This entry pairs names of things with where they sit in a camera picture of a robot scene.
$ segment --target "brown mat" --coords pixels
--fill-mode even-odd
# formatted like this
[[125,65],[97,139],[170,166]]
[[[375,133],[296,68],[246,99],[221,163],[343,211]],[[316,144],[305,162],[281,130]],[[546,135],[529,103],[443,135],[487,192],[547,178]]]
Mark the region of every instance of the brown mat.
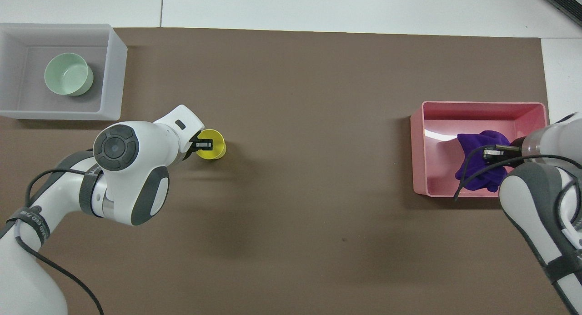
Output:
[[[566,313],[497,199],[412,189],[424,100],[546,102],[539,39],[116,29],[121,120],[190,107],[227,154],[171,170],[150,222],[67,216],[41,252],[107,314]],[[0,219],[108,122],[0,120]],[[96,313],[49,270],[71,314]]]

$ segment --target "green bowl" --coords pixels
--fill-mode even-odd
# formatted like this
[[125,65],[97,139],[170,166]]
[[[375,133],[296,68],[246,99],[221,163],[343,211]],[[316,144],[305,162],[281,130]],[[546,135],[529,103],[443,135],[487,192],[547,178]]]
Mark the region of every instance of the green bowl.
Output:
[[93,71],[83,57],[67,52],[46,65],[44,83],[56,94],[81,95],[93,84]]

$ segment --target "black strap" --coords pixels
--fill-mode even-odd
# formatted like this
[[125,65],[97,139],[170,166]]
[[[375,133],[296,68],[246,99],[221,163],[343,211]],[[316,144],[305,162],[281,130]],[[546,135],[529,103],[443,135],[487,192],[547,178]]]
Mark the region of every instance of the black strap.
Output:
[[582,250],[561,255],[544,267],[544,272],[551,283],[580,270],[582,270]]
[[26,206],[21,207],[6,222],[22,220],[24,223],[30,225],[37,232],[40,245],[42,246],[50,236],[50,229],[48,228],[48,224],[46,224],[46,220],[40,214],[41,210],[42,208],[38,205],[30,208]]
[[81,188],[79,189],[79,205],[83,213],[101,217],[94,213],[93,207],[91,207],[91,197],[93,196],[93,190],[97,184],[99,176],[103,174],[103,170],[98,164],[93,165],[85,175],[83,176],[83,181],[81,182]]

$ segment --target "black cable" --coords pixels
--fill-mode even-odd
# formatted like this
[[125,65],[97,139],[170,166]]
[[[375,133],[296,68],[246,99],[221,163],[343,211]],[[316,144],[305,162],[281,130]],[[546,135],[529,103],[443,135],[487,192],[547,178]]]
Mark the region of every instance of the black cable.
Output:
[[[32,187],[35,185],[35,183],[40,178],[42,178],[42,176],[45,176],[46,174],[49,174],[49,173],[60,173],[60,172],[85,175],[85,172],[83,172],[81,170],[71,170],[70,168],[53,168],[52,170],[45,170],[44,172],[42,172],[41,174],[38,174],[35,178],[33,178],[33,180],[29,183],[29,186],[26,187],[25,206],[26,207],[30,207],[31,206],[30,205],[31,204],[31,202],[30,202],[30,191],[32,190]],[[97,299],[97,297],[95,296],[95,294],[93,294],[93,292],[89,289],[89,287],[86,286],[85,283],[83,283],[79,278],[77,278],[77,276],[74,276],[71,272],[63,269],[61,266],[57,265],[56,263],[54,263],[50,259],[44,257],[43,255],[40,255],[40,253],[38,253],[37,251],[35,251],[31,247],[29,247],[22,240],[22,238],[20,236],[17,236],[16,237],[16,242],[27,253],[33,255],[37,259],[40,259],[41,261],[43,261],[44,263],[46,263],[47,265],[49,265],[53,269],[61,272],[62,274],[65,274],[67,277],[69,277],[71,280],[73,280],[76,284],[78,284],[81,288],[83,288],[83,290],[85,290],[85,292],[87,292],[87,294],[89,295],[89,297],[91,297],[91,299],[93,299],[93,302],[95,303],[95,305],[97,306],[97,309],[99,310],[99,314],[100,315],[104,315],[103,308],[101,307],[101,304],[99,303],[99,300]]]
[[459,180],[460,183],[463,183],[463,181],[465,181],[465,174],[467,174],[467,167],[469,165],[469,162],[471,161],[471,158],[475,155],[476,152],[478,151],[482,151],[483,149],[486,148],[495,148],[496,145],[482,145],[480,147],[477,147],[473,150],[471,150],[470,153],[468,153],[467,157],[465,157],[465,162],[463,164],[463,174],[461,174],[461,179]]
[[30,207],[30,191],[32,190],[32,188],[35,185],[35,183],[40,178],[42,178],[42,176],[45,176],[46,174],[49,174],[49,173],[60,173],[60,172],[66,172],[66,173],[74,173],[74,174],[85,175],[85,172],[83,172],[81,170],[71,170],[70,168],[53,168],[52,170],[45,170],[44,172],[42,172],[41,174],[39,174],[35,178],[33,178],[33,180],[30,181],[29,186],[26,187],[25,207]]
[[50,259],[44,257],[43,255],[40,255],[40,253],[37,253],[37,251],[34,251],[31,247],[29,247],[27,244],[25,244],[25,242],[19,236],[16,237],[16,242],[18,242],[18,244],[22,247],[22,249],[24,249],[27,253],[33,255],[34,257],[37,257],[38,259],[40,259],[41,261],[43,261],[44,263],[46,263],[47,265],[49,265],[53,269],[56,269],[57,271],[61,272],[62,274],[65,274],[66,276],[68,276],[71,280],[74,280],[74,282],[76,284],[79,284],[79,286],[81,286],[81,288],[83,288],[83,290],[85,290],[85,292],[87,292],[87,294],[89,294],[91,299],[93,299],[93,302],[95,303],[95,305],[97,306],[97,309],[99,310],[99,314],[104,315],[103,308],[101,307],[99,300],[97,300],[97,297],[95,297],[95,295],[89,289],[89,287],[86,286],[81,280],[79,280],[79,278],[77,278],[77,276],[74,276],[71,272],[63,269],[61,266],[58,266],[56,263],[54,263]]
[[564,222],[562,221],[562,217],[560,216],[561,215],[560,213],[562,210],[562,200],[564,199],[568,190],[570,190],[570,188],[573,187],[575,184],[576,184],[576,181],[574,181],[574,180],[568,182],[562,188],[562,190],[560,190],[560,192],[557,194],[556,200],[554,201],[554,204],[553,204],[554,210],[556,212],[555,215],[556,215],[557,224],[561,228],[565,228]]
[[459,182],[459,187],[457,188],[457,191],[455,191],[455,194],[453,195],[453,200],[457,201],[457,199],[459,199],[459,193],[461,191],[461,189],[463,189],[466,184],[468,182],[470,182],[472,179],[478,177],[481,174],[484,174],[485,172],[487,172],[488,170],[492,170],[493,168],[497,168],[500,166],[505,166],[507,164],[511,164],[512,162],[518,162],[518,161],[522,161],[522,160],[530,160],[533,158],[555,158],[557,160],[562,160],[562,161],[566,161],[569,162],[570,164],[576,166],[577,168],[582,170],[582,165],[570,158],[567,157],[563,157],[563,156],[558,156],[558,155],[546,155],[546,154],[541,154],[541,155],[530,155],[530,156],[521,156],[521,157],[515,157],[515,158],[510,158],[508,160],[505,161],[501,161],[501,162],[497,162],[495,164],[491,164],[485,168],[482,168],[481,170],[479,170],[478,172],[472,174],[471,176],[469,176],[465,181],[463,182]]
[[580,180],[578,179],[577,176],[575,176],[574,174],[570,173],[567,170],[564,170],[562,168],[562,170],[564,172],[566,172],[566,174],[568,174],[570,176],[570,178],[572,178],[572,181],[568,182],[563,188],[562,190],[560,190],[560,192],[557,194],[555,203],[554,203],[554,210],[555,210],[555,216],[557,218],[557,224],[561,227],[561,228],[566,228],[566,226],[564,225],[564,222],[562,220],[562,216],[561,216],[561,212],[562,212],[562,200],[564,199],[566,193],[568,190],[570,190],[570,188],[572,186],[576,187],[576,210],[574,212],[574,215],[572,216],[572,219],[570,220],[570,224],[572,224],[572,226],[574,226],[575,230],[579,230],[580,229],[580,225],[582,224],[582,218],[578,218],[581,214],[580,214]]

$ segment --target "purple towel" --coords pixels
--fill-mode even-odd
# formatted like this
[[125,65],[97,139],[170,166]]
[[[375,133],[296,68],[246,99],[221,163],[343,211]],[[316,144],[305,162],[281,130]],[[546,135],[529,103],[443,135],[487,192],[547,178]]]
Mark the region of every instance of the purple towel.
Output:
[[[463,151],[465,153],[465,161],[467,160],[467,155],[474,150],[475,148],[481,147],[483,145],[509,145],[509,140],[497,131],[483,131],[482,133],[476,134],[458,134],[457,138],[459,139],[459,143],[461,147],[463,147]],[[461,168],[455,174],[455,178],[457,180],[461,179],[461,175],[463,174],[463,164],[461,164]],[[475,153],[467,166],[467,172],[465,173],[465,177],[463,179],[468,178],[469,176],[475,174],[482,168],[485,168],[488,164],[482,157],[482,153]],[[501,181],[507,176],[507,170],[503,168],[503,166],[493,168],[492,170],[488,170],[487,172],[479,175],[478,177],[472,179],[470,182],[467,182],[465,186],[468,190],[479,190],[484,187],[491,192],[497,191],[499,189],[499,185],[501,185]]]

